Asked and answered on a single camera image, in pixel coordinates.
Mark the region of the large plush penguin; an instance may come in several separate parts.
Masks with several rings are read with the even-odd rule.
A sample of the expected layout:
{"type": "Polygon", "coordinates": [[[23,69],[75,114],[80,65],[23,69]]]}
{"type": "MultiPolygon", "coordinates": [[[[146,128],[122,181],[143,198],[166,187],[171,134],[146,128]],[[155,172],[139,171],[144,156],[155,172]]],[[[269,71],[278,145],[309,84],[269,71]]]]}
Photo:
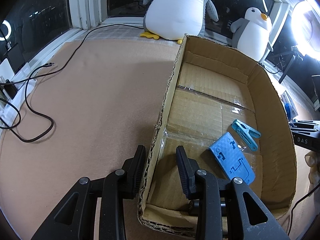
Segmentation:
{"type": "Polygon", "coordinates": [[[185,34],[203,36],[205,18],[217,22],[219,16],[211,0],[143,0],[148,9],[143,18],[140,37],[182,43],[185,34]]]}

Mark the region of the brown cardboard box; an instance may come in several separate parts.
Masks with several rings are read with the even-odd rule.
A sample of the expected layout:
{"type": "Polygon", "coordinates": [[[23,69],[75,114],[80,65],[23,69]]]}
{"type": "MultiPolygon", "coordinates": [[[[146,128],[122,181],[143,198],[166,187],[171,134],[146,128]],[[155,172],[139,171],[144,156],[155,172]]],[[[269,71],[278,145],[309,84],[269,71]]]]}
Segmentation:
{"type": "Polygon", "coordinates": [[[295,147],[279,95],[264,69],[236,49],[186,36],[168,81],[139,193],[138,219],[156,231],[194,237],[197,218],[188,213],[175,151],[219,178],[209,146],[231,133],[255,173],[251,189],[276,219],[296,192],[295,147]],[[235,119],[261,133],[253,152],[232,129],[235,119]]]}

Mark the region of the small plush penguin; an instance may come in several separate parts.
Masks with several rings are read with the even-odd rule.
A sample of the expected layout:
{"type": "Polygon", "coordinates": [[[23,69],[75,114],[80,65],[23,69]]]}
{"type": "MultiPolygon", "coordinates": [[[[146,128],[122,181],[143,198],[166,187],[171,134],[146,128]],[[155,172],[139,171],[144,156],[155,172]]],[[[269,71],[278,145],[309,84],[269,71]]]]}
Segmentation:
{"type": "Polygon", "coordinates": [[[230,26],[232,47],[258,62],[267,48],[273,51],[269,41],[271,29],[271,19],[258,8],[250,7],[244,18],[239,18],[230,26]]]}

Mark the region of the teal plastic clothespin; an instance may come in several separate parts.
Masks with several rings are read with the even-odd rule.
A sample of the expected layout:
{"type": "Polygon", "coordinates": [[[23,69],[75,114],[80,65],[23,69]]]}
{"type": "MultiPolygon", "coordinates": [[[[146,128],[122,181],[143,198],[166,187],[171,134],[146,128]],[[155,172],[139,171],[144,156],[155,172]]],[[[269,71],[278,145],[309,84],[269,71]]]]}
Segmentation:
{"type": "Polygon", "coordinates": [[[232,129],[240,136],[240,138],[246,143],[251,151],[255,152],[258,150],[258,145],[255,142],[255,138],[259,139],[261,133],[258,132],[251,126],[248,126],[246,123],[235,119],[231,124],[232,129]]]}

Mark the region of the checkered cloth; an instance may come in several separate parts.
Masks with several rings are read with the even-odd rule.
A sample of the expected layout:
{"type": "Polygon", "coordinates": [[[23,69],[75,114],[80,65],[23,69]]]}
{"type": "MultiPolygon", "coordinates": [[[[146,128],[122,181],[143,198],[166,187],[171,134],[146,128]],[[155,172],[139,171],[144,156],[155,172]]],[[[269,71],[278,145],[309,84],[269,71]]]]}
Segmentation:
{"type": "Polygon", "coordinates": [[[158,40],[154,40],[153,38],[140,37],[140,34],[143,32],[143,29],[139,27],[134,27],[133,25],[106,25],[101,28],[92,29],[86,32],[79,32],[73,38],[73,41],[82,41],[85,36],[86,41],[91,40],[106,40],[106,39],[116,39],[116,40],[130,40],[130,41],[141,41],[141,42],[151,42],[151,43],[159,43],[169,46],[178,46],[176,41],[165,40],[163,38],[159,38],[158,40]]]}

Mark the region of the white power strip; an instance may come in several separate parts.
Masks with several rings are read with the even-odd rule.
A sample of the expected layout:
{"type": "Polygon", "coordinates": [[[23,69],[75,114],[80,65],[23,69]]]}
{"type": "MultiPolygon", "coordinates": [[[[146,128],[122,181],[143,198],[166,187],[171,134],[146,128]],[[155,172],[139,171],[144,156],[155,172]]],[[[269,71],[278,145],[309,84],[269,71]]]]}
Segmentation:
{"type": "MultiPolygon", "coordinates": [[[[26,63],[15,75],[13,75],[14,72],[7,59],[5,59],[1,63],[1,76],[4,77],[5,79],[8,79],[9,81],[12,81],[12,82],[21,81],[23,79],[28,78],[30,73],[31,73],[31,67],[29,66],[29,63],[26,63]]],[[[24,98],[25,84],[26,82],[16,84],[15,86],[18,89],[17,94],[13,99],[9,98],[8,100],[18,110],[20,110],[21,106],[25,102],[25,98],[24,98]]],[[[10,105],[6,104],[5,106],[1,106],[1,118],[9,126],[11,126],[14,123],[14,120],[16,119],[17,116],[18,116],[18,113],[10,105]]]]}

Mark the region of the clear plastic card reader box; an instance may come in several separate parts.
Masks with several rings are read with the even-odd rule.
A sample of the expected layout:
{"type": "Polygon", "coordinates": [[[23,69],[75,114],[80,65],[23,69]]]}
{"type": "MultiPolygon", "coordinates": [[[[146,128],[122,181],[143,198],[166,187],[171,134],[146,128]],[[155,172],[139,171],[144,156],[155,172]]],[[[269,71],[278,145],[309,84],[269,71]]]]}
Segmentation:
{"type": "Polygon", "coordinates": [[[298,112],[293,100],[286,90],[281,94],[281,100],[284,104],[288,120],[292,121],[295,117],[298,116],[298,112]]]}

